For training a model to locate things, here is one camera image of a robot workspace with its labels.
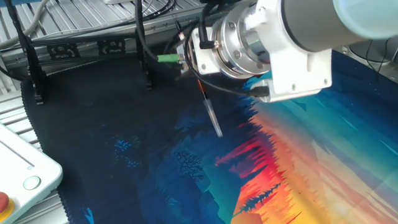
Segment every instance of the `gray button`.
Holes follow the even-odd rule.
[[[24,188],[26,190],[36,189],[40,185],[41,182],[42,182],[42,180],[40,179],[40,177],[37,177],[37,176],[28,177],[24,181]]]

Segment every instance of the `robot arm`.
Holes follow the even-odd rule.
[[[272,68],[264,102],[313,95],[331,86],[331,49],[398,35],[398,1],[258,0],[242,2],[207,27],[213,48],[192,33],[201,75],[245,79]]]

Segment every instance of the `blue mat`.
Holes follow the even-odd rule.
[[[397,84],[332,65],[331,88],[290,101],[208,89],[222,138],[195,79],[161,64],[152,91],[125,58],[49,76],[44,105],[28,81],[22,97],[71,224],[397,223]]]

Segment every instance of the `green connector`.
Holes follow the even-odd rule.
[[[169,55],[158,55],[157,61],[158,62],[165,62],[165,63],[176,63],[180,60],[178,54],[169,54]]]

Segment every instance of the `red emergency stop button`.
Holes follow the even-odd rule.
[[[6,193],[0,192],[0,222],[4,221],[14,211],[14,202]]]

